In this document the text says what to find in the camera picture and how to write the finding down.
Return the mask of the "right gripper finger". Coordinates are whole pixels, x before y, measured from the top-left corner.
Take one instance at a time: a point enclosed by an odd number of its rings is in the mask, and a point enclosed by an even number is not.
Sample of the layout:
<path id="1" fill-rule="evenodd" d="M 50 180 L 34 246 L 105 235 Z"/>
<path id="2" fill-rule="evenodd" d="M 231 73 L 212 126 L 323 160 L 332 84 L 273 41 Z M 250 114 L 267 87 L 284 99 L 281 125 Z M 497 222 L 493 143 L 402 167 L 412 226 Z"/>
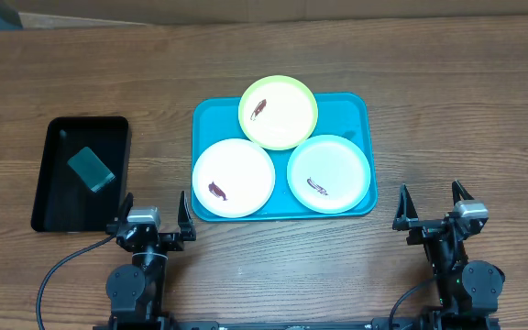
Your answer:
<path id="1" fill-rule="evenodd" d="M 400 188 L 399 204 L 396 213 L 396 220 L 418 220 L 418 214 L 413 204 L 412 197 L 403 183 Z"/>
<path id="2" fill-rule="evenodd" d="M 451 184 L 453 204 L 460 201 L 473 200 L 474 197 L 464 188 L 459 180 L 455 180 Z"/>

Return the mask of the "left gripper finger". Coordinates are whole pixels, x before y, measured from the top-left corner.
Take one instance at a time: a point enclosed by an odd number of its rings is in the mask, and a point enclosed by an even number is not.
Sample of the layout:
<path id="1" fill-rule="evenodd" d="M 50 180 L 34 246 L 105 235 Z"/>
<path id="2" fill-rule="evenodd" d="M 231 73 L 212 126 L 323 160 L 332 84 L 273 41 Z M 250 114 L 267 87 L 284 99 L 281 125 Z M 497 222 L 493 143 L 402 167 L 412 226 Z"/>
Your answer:
<path id="1" fill-rule="evenodd" d="M 125 221 L 127 220 L 127 216 L 131 208 L 133 207 L 133 204 L 134 204 L 134 196 L 132 192 L 129 192 L 126 195 L 124 201 L 120 204 L 118 208 L 116 219 L 115 219 L 117 223 L 119 224 L 125 223 Z"/>
<path id="2" fill-rule="evenodd" d="M 196 240 L 196 230 L 189 211 L 185 191 L 181 192 L 177 223 L 182 241 Z"/>

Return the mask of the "green sponge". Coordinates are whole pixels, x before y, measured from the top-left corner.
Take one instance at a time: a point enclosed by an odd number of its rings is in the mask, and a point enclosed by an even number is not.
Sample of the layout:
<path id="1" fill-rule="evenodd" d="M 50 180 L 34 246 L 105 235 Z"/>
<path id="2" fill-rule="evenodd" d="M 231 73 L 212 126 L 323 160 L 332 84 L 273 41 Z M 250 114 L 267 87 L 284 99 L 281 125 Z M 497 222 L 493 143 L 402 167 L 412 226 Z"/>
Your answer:
<path id="1" fill-rule="evenodd" d="M 98 193 L 116 177 L 89 147 L 72 156 L 68 165 L 93 193 Z"/>

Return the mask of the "white plate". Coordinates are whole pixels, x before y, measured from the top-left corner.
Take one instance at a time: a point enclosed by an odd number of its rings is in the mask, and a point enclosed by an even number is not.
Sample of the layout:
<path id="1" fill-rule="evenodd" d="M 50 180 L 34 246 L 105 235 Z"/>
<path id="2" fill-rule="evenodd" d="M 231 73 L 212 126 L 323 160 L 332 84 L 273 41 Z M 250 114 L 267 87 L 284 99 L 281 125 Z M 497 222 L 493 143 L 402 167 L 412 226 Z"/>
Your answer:
<path id="1" fill-rule="evenodd" d="M 269 154 L 241 138 L 214 143 L 192 170 L 192 189 L 199 204 L 223 218 L 256 213 L 271 197 L 275 181 Z"/>

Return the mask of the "yellow-green plate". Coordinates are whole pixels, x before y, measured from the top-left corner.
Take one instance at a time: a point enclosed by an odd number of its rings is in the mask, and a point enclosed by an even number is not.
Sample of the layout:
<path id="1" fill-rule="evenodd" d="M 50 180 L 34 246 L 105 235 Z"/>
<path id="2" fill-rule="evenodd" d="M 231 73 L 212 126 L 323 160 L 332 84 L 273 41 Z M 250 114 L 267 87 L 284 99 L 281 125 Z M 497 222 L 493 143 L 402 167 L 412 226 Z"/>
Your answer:
<path id="1" fill-rule="evenodd" d="M 264 149 L 297 147 L 312 135 L 317 119 L 314 94 L 303 82 L 290 76 L 261 78 L 240 97 L 240 127 L 249 140 Z"/>

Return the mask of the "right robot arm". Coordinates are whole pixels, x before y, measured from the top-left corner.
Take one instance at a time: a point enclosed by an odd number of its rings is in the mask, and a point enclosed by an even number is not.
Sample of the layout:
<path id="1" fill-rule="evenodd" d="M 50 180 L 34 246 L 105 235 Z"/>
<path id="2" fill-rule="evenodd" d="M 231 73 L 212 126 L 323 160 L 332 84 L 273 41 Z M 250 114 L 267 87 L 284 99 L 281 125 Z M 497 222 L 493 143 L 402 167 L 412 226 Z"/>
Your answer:
<path id="1" fill-rule="evenodd" d="M 453 208 L 441 219 L 421 220 L 405 185 L 400 188 L 397 214 L 392 228 L 406 231 L 409 246 L 421 245 L 433 277 L 408 290 L 393 305 L 389 329 L 498 329 L 491 317 L 499 306 L 505 282 L 503 271 L 491 263 L 470 261 L 464 241 L 481 232 L 489 220 L 485 204 L 475 199 L 460 181 L 452 182 Z M 409 324 L 395 319 L 401 304 L 414 293 L 435 284 L 437 306 L 426 306 Z"/>

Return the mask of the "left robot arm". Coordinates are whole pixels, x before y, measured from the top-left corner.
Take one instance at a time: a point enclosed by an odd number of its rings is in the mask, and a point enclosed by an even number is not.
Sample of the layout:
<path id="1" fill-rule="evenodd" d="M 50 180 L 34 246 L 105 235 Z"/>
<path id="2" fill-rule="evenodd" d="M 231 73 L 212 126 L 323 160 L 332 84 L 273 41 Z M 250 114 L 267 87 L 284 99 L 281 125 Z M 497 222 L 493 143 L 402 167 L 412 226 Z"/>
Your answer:
<path id="1" fill-rule="evenodd" d="M 173 330 L 180 326 L 162 309 L 168 254 L 184 250 L 196 239 L 187 198 L 180 195 L 174 233 L 160 232 L 160 210 L 156 206 L 134 205 L 129 193 L 119 206 L 115 221 L 106 232 L 123 250 L 132 254 L 129 264 L 114 269 L 105 290 L 111 303 L 109 329 Z"/>

